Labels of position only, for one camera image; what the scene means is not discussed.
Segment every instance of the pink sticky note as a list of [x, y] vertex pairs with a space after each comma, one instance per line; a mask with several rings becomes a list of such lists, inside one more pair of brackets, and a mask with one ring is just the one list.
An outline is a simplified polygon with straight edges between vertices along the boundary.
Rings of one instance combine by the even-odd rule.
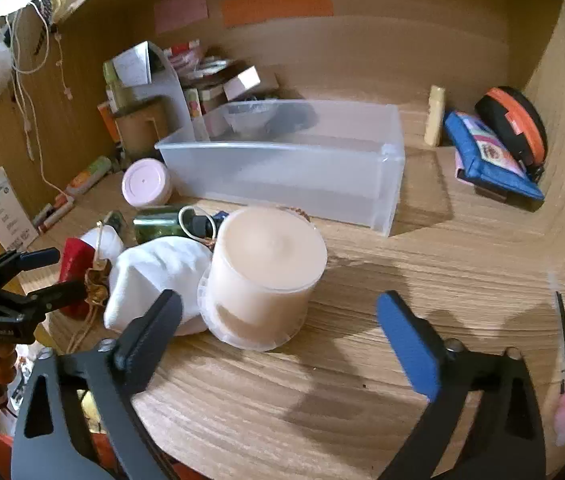
[[207, 0], [162, 0], [154, 5], [156, 34], [209, 17]]

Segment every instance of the orange stripe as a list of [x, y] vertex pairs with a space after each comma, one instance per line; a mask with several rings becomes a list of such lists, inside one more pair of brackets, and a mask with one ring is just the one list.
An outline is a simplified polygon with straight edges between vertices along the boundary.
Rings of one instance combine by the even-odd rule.
[[225, 0], [222, 16], [225, 27], [260, 23], [274, 18], [333, 16], [331, 0]]
[[531, 148], [531, 155], [536, 165], [541, 165], [545, 160], [545, 147], [543, 146], [543, 139], [541, 133], [538, 131], [533, 119], [527, 113], [527, 110], [516, 99], [511, 97], [507, 92], [500, 88], [492, 88], [487, 95], [502, 104], [509, 113], [514, 117], [516, 123], [523, 131], [525, 139]]

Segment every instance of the transparent storage box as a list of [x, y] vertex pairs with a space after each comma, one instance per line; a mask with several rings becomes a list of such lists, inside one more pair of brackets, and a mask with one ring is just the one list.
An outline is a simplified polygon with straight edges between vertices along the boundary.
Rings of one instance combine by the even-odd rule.
[[389, 235], [405, 165], [398, 108], [229, 103], [157, 143], [184, 196], [303, 209]]

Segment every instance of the pink jar lid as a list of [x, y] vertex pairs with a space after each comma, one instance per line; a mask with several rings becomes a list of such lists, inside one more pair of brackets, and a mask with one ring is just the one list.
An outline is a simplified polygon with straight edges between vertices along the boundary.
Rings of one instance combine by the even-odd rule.
[[154, 158], [134, 162], [122, 178], [122, 195], [134, 207], [165, 205], [171, 192], [169, 171]]

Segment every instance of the white paper tag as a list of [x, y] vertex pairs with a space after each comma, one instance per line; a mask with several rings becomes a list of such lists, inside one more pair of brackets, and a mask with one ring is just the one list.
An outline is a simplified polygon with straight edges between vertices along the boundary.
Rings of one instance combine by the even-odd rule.
[[0, 167], [0, 244], [6, 251], [22, 251], [37, 237], [38, 231], [14, 193], [5, 169]]

